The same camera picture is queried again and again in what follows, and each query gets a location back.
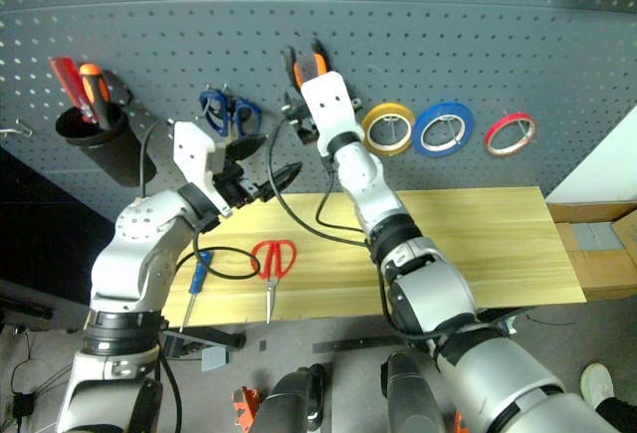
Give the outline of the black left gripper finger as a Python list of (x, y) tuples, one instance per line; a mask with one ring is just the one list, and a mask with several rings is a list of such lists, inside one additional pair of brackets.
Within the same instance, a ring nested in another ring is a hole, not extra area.
[(226, 158), (229, 160), (244, 160), (255, 154), (267, 141), (263, 134), (249, 134), (229, 142), (225, 147)]
[(276, 196), (277, 192), (282, 193), (294, 182), (302, 168), (301, 162), (294, 162), (273, 171), (272, 179), (266, 180), (258, 186), (258, 198), (263, 202), (268, 202)]

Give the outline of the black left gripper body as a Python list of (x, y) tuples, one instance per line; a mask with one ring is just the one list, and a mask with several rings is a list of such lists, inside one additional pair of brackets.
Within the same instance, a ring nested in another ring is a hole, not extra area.
[(214, 175), (214, 185), (231, 208), (240, 209), (257, 200), (267, 201), (262, 187), (246, 178), (244, 169), (236, 161), (224, 161), (223, 170)]

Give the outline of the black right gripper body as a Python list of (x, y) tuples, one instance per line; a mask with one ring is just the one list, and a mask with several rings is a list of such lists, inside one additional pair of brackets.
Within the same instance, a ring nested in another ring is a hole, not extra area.
[(305, 101), (300, 98), (294, 98), (288, 90), (285, 90), (281, 113), (288, 124), (295, 130), (303, 145), (317, 142), (319, 131)]

